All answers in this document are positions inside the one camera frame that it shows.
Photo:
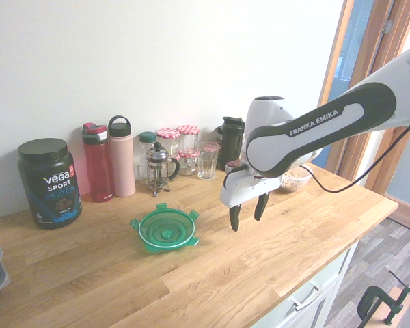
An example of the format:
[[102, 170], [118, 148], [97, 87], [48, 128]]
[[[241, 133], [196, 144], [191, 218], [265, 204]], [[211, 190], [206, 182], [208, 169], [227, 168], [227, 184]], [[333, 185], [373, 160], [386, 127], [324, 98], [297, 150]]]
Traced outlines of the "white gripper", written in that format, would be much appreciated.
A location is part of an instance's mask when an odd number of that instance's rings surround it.
[[241, 204], [258, 197], [254, 219], [259, 221], [264, 213], [271, 191], [278, 189], [282, 176], [277, 178], [255, 178], [247, 170], [228, 173], [221, 188], [220, 200], [229, 209], [230, 224], [237, 232]]

